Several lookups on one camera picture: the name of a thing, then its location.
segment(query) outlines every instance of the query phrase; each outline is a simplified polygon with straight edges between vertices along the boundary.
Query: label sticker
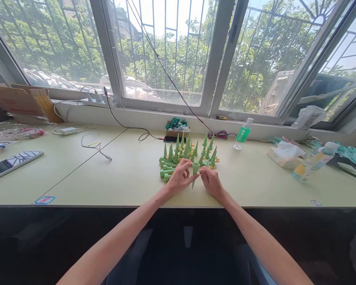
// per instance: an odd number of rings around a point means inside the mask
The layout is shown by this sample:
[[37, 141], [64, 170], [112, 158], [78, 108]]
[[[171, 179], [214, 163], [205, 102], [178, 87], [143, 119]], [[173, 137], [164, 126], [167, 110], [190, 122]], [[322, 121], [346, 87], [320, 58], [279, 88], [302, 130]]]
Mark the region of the label sticker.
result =
[[310, 200], [310, 202], [313, 203], [315, 206], [322, 206], [322, 204], [317, 200]]
[[41, 197], [40, 199], [38, 199], [35, 202], [35, 204], [47, 205], [47, 204], [50, 204], [54, 199], [55, 199], [55, 197], [53, 197], [53, 196], [44, 196], [44, 197]]

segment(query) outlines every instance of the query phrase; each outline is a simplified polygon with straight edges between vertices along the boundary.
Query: power strip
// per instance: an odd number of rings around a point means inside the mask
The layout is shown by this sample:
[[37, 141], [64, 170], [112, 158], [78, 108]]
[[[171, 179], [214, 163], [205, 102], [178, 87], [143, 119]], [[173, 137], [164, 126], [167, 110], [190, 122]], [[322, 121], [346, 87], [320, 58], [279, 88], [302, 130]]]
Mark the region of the power strip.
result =
[[117, 103], [113, 100], [112, 96], [108, 96], [109, 102], [112, 104], [109, 106], [107, 102], [107, 98], [103, 94], [93, 94], [94, 98], [91, 98], [89, 95], [88, 98], [82, 99], [80, 102], [84, 105], [91, 105], [91, 106], [97, 106], [97, 107], [104, 107], [104, 108], [116, 108]]

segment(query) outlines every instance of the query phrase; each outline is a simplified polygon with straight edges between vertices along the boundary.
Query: desk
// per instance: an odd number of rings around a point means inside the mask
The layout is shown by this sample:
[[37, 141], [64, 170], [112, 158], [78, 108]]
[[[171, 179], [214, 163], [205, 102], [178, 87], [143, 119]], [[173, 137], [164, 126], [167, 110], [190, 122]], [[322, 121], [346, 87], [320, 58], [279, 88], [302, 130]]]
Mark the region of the desk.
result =
[[[48, 134], [12, 144], [0, 155], [2, 161], [26, 150], [40, 150], [45, 153], [29, 164], [0, 177], [0, 205], [31, 205], [98, 152], [81, 147], [82, 135], [95, 132], [96, 129], [68, 136], [53, 135], [53, 127], [42, 129]], [[100, 126], [100, 134], [85, 137], [84, 143], [101, 141], [105, 146], [124, 130], [122, 127]]]
[[[108, 162], [100, 154], [76, 169], [54, 186], [47, 196], [51, 205], [136, 207], [143, 204], [165, 184], [159, 177], [158, 159], [163, 155], [162, 141], [137, 139], [142, 130], [128, 129], [105, 147], [112, 156]], [[163, 132], [154, 131], [156, 137]], [[194, 143], [204, 135], [192, 134]], [[218, 146], [216, 170], [224, 188], [243, 207], [315, 207], [318, 200], [325, 207], [356, 207], [356, 179], [325, 166], [307, 182], [298, 182], [291, 170], [279, 167], [266, 155], [272, 144], [248, 141], [241, 151], [232, 147], [234, 139], [215, 139]], [[220, 207], [197, 179], [168, 201], [164, 207]]]

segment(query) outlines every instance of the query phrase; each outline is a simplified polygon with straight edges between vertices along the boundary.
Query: window sill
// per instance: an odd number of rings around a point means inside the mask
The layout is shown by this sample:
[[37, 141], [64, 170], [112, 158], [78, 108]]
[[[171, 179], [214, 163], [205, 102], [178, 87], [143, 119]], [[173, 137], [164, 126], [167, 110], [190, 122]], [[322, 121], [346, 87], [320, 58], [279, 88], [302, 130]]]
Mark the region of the window sill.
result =
[[[101, 108], [88, 105], [76, 106], [74, 102], [64, 102], [57, 105], [57, 110], [62, 117], [74, 123], [97, 124], [97, 125], [119, 125], [108, 108]], [[113, 109], [116, 118], [127, 127], [143, 127], [148, 130], [165, 130], [165, 124], [173, 117], [179, 117], [185, 120], [194, 133], [205, 134], [207, 128], [193, 115], [183, 115], [179, 113], [158, 112], [139, 109]], [[201, 120], [214, 132], [226, 130], [227, 133], [238, 133], [244, 122], [234, 120], [218, 120], [214, 118], [200, 117]], [[356, 145], [356, 133], [342, 133], [334, 131], [325, 131], [318, 129], [298, 130], [291, 126], [269, 125], [263, 123], [254, 123], [253, 131], [250, 134], [251, 139], [269, 139], [275, 136], [285, 136], [289, 139], [303, 140], [307, 135], [313, 135], [322, 142], [339, 141], [344, 145]]]

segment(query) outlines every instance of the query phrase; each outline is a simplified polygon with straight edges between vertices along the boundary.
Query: plastic bottle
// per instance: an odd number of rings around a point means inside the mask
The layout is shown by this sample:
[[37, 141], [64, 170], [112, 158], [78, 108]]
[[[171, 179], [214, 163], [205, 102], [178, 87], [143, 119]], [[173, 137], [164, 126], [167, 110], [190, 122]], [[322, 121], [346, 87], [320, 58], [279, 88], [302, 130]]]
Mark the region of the plastic bottle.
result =
[[327, 142], [324, 147], [313, 150], [305, 161], [294, 169], [293, 177], [299, 181], [306, 181], [310, 174], [317, 172], [335, 156], [339, 146], [337, 143]]
[[233, 148], [240, 150], [242, 144], [245, 142], [246, 138], [250, 133], [250, 127], [252, 126], [253, 119], [248, 118], [246, 123], [241, 127], [239, 134], [236, 137], [236, 141], [233, 144]]

